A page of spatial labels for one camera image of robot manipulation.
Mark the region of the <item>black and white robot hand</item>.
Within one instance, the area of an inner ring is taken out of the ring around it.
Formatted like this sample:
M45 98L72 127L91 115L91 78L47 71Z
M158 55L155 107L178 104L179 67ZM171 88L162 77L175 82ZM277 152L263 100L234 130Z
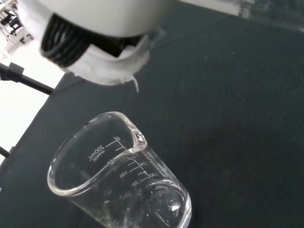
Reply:
M66 73L114 86L135 82L162 36L172 0L20 0L41 56Z

